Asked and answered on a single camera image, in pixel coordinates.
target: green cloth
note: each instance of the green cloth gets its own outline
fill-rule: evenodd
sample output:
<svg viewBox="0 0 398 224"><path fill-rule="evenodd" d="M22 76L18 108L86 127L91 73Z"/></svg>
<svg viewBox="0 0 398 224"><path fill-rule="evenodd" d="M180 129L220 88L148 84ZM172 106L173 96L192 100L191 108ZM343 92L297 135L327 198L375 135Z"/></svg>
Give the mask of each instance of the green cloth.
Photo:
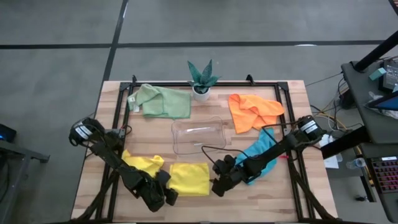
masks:
<svg viewBox="0 0 398 224"><path fill-rule="evenodd" d="M186 91L143 84L129 98L130 110L133 110L134 104L142 105L144 116L155 118L189 118L191 116L191 94Z"/></svg>

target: concrete floor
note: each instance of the concrete floor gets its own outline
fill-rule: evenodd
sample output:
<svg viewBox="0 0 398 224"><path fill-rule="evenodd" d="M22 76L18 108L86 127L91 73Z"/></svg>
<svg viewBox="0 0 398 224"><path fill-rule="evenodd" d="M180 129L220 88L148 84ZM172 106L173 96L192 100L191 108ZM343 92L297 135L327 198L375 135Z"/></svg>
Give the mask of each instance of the concrete floor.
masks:
<svg viewBox="0 0 398 224"><path fill-rule="evenodd" d="M2 0L1 44L111 43L122 0ZM130 0L120 36L124 42L381 40L398 29L387 0ZM311 83L359 60L375 45L318 47L217 47L118 49L110 80L187 80L186 61L224 80L301 79ZM96 107L109 49L0 50L0 123L18 130L17 143L51 154L32 163L13 223L69 219L84 150L68 140L70 125ZM389 52L397 55L398 49ZM324 107L341 76L307 88L311 104ZM346 125L361 121L340 111ZM331 179L339 217L390 223L380 203L355 202L358 178Z"/></svg>

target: clear plastic container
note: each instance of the clear plastic container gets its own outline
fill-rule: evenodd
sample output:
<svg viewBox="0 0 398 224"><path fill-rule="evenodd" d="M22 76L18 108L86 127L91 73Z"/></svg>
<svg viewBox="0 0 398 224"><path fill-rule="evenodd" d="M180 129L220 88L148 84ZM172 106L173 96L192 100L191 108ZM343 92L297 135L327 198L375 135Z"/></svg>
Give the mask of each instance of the clear plastic container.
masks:
<svg viewBox="0 0 398 224"><path fill-rule="evenodd" d="M226 145L223 120L219 117L201 121L174 121L172 132L173 150L178 155L203 153L202 146L224 148Z"/></svg>
<svg viewBox="0 0 398 224"><path fill-rule="evenodd" d="M363 158L357 158L357 159L354 159L353 161L349 161L346 163L346 166L349 169L357 169L360 167L364 167L365 165L366 165L366 162Z"/></svg>
<svg viewBox="0 0 398 224"><path fill-rule="evenodd" d="M341 153L336 155L336 159L337 159L337 162L343 162L343 156L341 155Z"/></svg>

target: orange towel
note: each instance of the orange towel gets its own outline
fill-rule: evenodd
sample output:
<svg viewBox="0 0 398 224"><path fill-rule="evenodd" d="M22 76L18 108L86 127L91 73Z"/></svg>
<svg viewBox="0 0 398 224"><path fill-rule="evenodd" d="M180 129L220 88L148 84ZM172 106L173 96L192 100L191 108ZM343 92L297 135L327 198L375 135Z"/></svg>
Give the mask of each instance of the orange towel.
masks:
<svg viewBox="0 0 398 224"><path fill-rule="evenodd" d="M249 131L252 127L260 130L264 125L276 124L277 116L284 113L278 101L264 100L256 95L232 94L228 104L236 134Z"/></svg>

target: yellow cloth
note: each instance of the yellow cloth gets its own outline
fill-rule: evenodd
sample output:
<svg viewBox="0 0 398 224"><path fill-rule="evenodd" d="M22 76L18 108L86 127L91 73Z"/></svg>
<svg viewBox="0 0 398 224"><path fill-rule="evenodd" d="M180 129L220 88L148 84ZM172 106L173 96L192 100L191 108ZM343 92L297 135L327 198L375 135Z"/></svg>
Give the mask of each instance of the yellow cloth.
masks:
<svg viewBox="0 0 398 224"><path fill-rule="evenodd" d="M122 160L129 166L134 166L139 170L147 172L151 177L155 177L156 173L163 166L164 160L160 156L154 156L153 159L139 156L131 156L126 149L123 151Z"/></svg>
<svg viewBox="0 0 398 224"><path fill-rule="evenodd" d="M176 190L179 197L209 195L210 173L206 162L172 164L170 175L169 187Z"/></svg>
<svg viewBox="0 0 398 224"><path fill-rule="evenodd" d="M232 94L228 105L236 134L249 131L252 127L260 130L267 124L276 124L277 116L284 113L278 101L265 100L256 95Z"/></svg>

